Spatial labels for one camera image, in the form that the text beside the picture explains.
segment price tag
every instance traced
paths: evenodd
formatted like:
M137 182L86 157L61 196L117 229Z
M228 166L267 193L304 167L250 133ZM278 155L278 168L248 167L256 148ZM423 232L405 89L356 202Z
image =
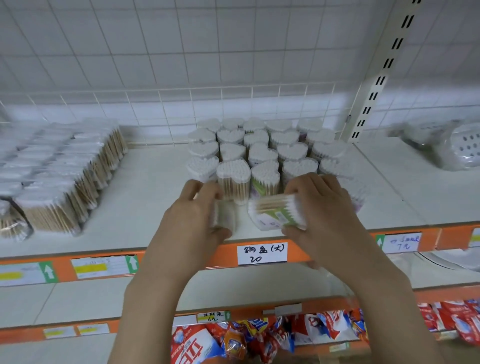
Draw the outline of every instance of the price tag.
M286 262L288 243L255 244L237 246L239 266Z
M338 345L330 345L329 349L330 352L340 352L342 350L347 350L350 347L348 342L344 342L343 344Z
M472 237L470 238L470 248L480 246L480 228L473 229Z
M71 338L77 336L73 326L64 326L62 328L45 328L43 334L47 339Z
M80 258L70 260L78 279L121 276L138 271L136 255Z
M419 249L421 232L406 234L377 234L375 240L385 254L416 252Z
M0 286L2 287L58 281L52 262L0 265Z
M230 311L215 311L197 314L199 324L230 321Z
M453 340L458 338L458 331L452 330L452 331L443 331L440 333L438 336L438 340Z
M108 324L78 325L77 329L82 336L110 333Z

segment person's right hand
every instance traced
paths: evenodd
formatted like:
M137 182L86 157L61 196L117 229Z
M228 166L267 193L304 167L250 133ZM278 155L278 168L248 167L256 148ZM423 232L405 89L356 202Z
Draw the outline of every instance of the person's right hand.
M363 227L335 176L299 176L285 193L298 194L307 229L284 226L282 232L354 291L378 275L402 275Z

